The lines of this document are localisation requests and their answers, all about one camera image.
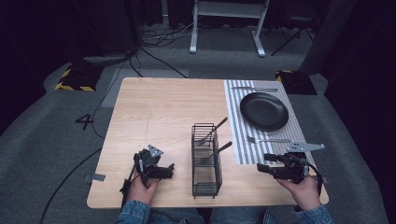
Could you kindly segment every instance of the utensil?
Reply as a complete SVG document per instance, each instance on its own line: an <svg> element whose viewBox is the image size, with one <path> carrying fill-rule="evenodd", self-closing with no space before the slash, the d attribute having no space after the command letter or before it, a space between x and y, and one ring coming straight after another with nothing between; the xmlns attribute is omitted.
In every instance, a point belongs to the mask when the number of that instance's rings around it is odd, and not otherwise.
<svg viewBox="0 0 396 224"><path fill-rule="evenodd" d="M222 146L221 148L219 148L219 149L217 149L216 151L214 151L214 152L213 152L212 154L210 154L208 157L201 158L199 164L200 164L200 165L206 164L207 161L209 161L209 159L210 159L211 157L213 157L214 155L219 154L222 150L226 149L227 147L230 147L232 144L233 144L233 142L230 141L230 142L228 142L226 145L224 145L224 146Z"/></svg>
<svg viewBox="0 0 396 224"><path fill-rule="evenodd" d="M246 90L246 91L277 91L271 88L255 88L255 87L231 87L233 90Z"/></svg>
<svg viewBox="0 0 396 224"><path fill-rule="evenodd" d="M247 135L247 141L249 143L260 143L260 142L278 142L278 143L290 143L291 140L289 139L257 139L254 137L250 137L249 135Z"/></svg>
<svg viewBox="0 0 396 224"><path fill-rule="evenodd" d="M212 134L219 126L221 126L221 124L223 124L225 121L227 121L227 119L228 119L228 118L225 117L225 119L223 119L212 131L210 131L210 133L209 133L205 138L200 139L200 140L194 142L194 145L195 145L196 147L203 145L203 144L206 142L207 138L210 136L210 134Z"/></svg>
<svg viewBox="0 0 396 224"><path fill-rule="evenodd" d="M253 92L242 98L239 109L243 118L254 127L271 132L288 123L289 111L275 96Z"/></svg>

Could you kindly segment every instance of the wire utensil holder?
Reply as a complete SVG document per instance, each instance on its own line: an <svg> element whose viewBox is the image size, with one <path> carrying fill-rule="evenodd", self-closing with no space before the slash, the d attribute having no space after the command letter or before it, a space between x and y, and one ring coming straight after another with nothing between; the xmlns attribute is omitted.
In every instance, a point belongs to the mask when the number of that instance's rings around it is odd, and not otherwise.
<svg viewBox="0 0 396 224"><path fill-rule="evenodd" d="M197 196L215 198L219 194L222 183L220 155L217 153L208 158L219 148L217 131L210 134L201 146L194 144L194 142L205 138L214 129L213 123L196 123L191 128L192 195L194 199Z"/></svg>

